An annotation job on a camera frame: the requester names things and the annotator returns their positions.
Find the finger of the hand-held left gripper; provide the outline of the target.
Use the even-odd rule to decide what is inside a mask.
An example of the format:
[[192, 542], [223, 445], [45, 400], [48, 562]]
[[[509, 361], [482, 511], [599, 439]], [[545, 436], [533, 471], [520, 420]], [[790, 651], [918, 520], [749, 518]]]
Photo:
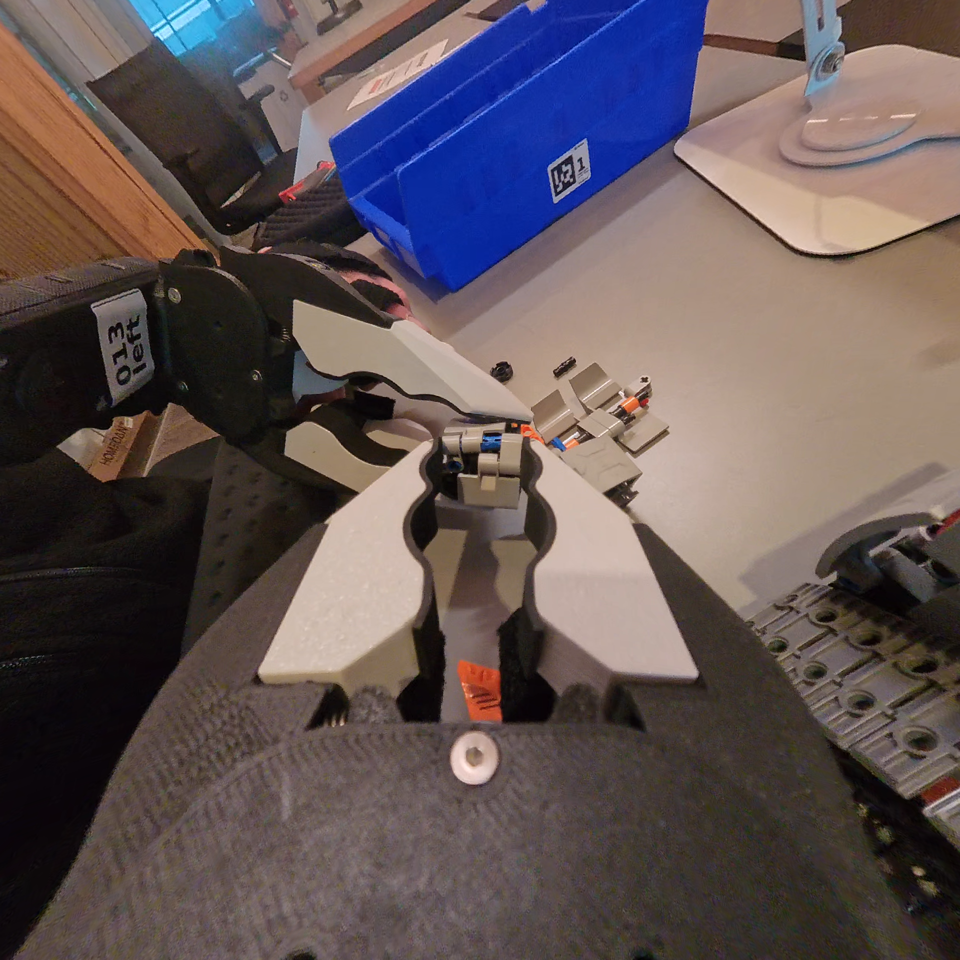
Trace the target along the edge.
[[438, 402], [475, 419], [534, 419], [504, 384], [411, 320], [382, 326], [295, 300], [293, 336], [325, 377], [372, 377], [408, 399]]
[[354, 493], [364, 491], [420, 444], [433, 438], [405, 418], [369, 415], [350, 401], [319, 405], [286, 433], [284, 453]]

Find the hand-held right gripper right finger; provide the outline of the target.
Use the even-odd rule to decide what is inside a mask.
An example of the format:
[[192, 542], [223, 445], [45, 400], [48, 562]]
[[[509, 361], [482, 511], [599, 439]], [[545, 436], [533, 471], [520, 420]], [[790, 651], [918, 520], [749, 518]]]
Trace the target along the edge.
[[550, 687], [694, 683], [697, 665], [628, 515], [525, 443], [525, 668]]

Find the grey orange toy brick assembly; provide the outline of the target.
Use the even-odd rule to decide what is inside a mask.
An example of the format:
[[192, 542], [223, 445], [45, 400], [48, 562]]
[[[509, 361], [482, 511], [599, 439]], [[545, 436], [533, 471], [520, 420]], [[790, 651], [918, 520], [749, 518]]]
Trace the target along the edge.
[[622, 385], [597, 363], [576, 366], [557, 379], [532, 407], [536, 433], [559, 452], [592, 438], [609, 437], [636, 457], [668, 433], [650, 411], [653, 381], [641, 374]]

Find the person's left hand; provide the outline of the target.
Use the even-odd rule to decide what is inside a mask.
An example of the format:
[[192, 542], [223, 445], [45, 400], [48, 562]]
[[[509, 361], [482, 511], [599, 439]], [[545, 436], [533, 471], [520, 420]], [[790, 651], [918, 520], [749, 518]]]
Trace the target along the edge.
[[292, 332], [294, 302], [369, 321], [413, 320], [405, 292], [370, 258], [329, 243], [302, 240], [258, 251], [220, 249], [222, 270], [242, 282], [267, 319]]

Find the black perforated pad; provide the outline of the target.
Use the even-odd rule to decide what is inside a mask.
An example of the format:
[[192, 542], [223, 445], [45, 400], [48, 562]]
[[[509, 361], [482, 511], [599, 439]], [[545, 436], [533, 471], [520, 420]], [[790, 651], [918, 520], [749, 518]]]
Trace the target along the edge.
[[339, 504], [337, 494], [282, 478], [222, 443], [213, 462], [181, 654]]

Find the black mesh object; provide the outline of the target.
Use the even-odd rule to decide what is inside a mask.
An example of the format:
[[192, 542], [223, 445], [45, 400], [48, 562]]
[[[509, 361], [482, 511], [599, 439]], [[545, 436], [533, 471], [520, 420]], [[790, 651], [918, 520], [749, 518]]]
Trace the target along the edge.
[[304, 178], [279, 194], [280, 207], [260, 222], [251, 248], [261, 251], [297, 241], [345, 247], [367, 233], [351, 207], [332, 161], [321, 161]]

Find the brown cardboard box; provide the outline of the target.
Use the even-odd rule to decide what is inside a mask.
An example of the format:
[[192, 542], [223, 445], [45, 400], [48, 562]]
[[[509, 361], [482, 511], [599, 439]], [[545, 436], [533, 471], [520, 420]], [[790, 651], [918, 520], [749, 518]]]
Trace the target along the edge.
[[163, 425], [163, 414], [117, 416], [103, 429], [81, 428], [58, 445], [94, 479], [112, 482], [147, 473]]

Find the orange translucent toy brick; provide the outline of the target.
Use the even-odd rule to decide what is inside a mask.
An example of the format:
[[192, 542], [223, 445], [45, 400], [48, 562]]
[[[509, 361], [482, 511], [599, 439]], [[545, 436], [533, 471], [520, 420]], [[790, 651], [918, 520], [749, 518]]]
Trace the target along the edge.
[[457, 664], [457, 675], [469, 720], [479, 723], [501, 723], [503, 714], [500, 671], [497, 668], [461, 659]]

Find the wooden cabinet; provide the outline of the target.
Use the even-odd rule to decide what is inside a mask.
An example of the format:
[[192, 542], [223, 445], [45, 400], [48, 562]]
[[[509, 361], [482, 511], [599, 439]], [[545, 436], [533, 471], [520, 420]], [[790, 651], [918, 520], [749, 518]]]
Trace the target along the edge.
[[2, 281], [206, 246], [2, 26]]

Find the black office chair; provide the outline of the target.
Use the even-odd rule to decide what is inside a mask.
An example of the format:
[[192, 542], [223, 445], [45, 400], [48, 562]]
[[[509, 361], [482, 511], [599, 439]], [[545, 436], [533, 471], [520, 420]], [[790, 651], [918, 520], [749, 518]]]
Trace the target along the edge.
[[284, 205], [296, 152], [282, 150], [263, 109], [270, 83], [223, 99], [160, 40], [88, 88], [158, 159], [220, 234], [240, 234]]

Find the grey orange toy tracked vehicle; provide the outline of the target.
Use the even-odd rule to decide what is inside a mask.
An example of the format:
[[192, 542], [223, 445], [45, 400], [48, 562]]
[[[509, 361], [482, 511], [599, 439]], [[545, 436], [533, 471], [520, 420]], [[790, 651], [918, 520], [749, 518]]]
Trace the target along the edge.
[[958, 490], [837, 536], [748, 621], [833, 746], [959, 842]]

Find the white paper sheet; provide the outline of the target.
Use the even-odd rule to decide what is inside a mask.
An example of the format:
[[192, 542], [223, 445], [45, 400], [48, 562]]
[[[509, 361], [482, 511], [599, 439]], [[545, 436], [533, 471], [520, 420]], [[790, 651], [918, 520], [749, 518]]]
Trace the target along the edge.
[[443, 39], [398, 65], [368, 79], [354, 94], [346, 109], [350, 111], [366, 104], [436, 66], [446, 54], [448, 45], [449, 41]]

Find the person's black jacket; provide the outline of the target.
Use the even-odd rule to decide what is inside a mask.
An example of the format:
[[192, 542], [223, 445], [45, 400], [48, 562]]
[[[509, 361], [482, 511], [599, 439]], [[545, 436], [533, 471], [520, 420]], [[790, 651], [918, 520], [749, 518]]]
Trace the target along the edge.
[[56, 448], [2, 468], [3, 952], [56, 892], [178, 659], [209, 495], [192, 478], [102, 482]]

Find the window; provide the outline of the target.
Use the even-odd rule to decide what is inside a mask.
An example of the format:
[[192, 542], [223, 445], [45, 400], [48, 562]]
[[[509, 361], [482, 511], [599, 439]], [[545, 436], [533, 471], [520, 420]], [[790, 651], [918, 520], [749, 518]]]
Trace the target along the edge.
[[254, 8], [252, 1], [131, 1], [152, 36], [181, 55], [204, 42]]

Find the silver monitor stand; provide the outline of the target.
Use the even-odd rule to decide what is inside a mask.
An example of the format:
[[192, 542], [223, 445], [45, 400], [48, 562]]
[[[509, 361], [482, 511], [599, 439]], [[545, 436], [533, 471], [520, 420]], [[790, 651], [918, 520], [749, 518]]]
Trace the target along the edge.
[[678, 138], [674, 154], [794, 251], [837, 258], [959, 213], [957, 55], [852, 53], [836, 2], [801, 2], [806, 76]]

